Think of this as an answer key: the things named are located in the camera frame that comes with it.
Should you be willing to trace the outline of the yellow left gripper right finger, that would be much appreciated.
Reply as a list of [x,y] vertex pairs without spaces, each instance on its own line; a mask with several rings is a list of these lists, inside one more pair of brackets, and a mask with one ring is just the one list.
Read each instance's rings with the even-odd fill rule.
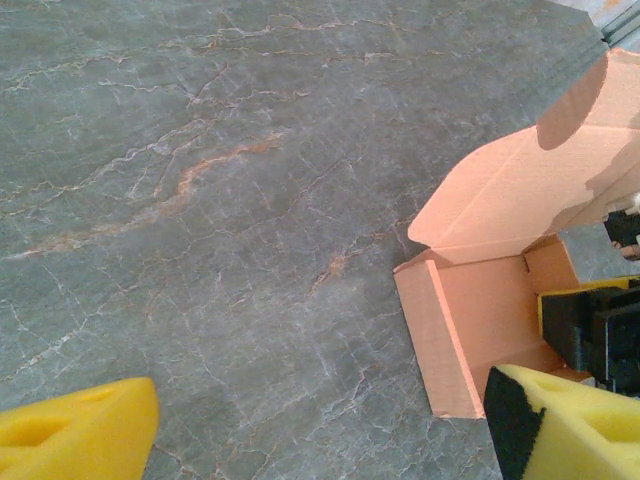
[[516,365],[484,410],[503,480],[640,480],[640,400]]

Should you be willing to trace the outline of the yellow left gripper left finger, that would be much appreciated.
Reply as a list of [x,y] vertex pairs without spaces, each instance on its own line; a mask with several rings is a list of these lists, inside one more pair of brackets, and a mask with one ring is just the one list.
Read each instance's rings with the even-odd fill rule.
[[0,412],[0,480],[141,480],[158,425],[148,377]]

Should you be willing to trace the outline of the pink cardboard paper box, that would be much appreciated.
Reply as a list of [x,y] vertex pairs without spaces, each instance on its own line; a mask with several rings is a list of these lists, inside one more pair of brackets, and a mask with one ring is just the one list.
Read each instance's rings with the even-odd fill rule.
[[394,279],[430,407],[478,419],[490,369],[561,372],[537,297],[580,283],[559,232],[640,192],[640,53],[602,56],[529,128],[462,159],[411,223]]

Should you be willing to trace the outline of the long aluminium side rail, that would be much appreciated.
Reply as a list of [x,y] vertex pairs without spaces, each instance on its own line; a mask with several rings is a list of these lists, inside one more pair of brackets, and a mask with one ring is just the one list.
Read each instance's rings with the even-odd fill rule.
[[607,0],[614,14],[601,27],[602,39],[611,48],[640,53],[640,0]]

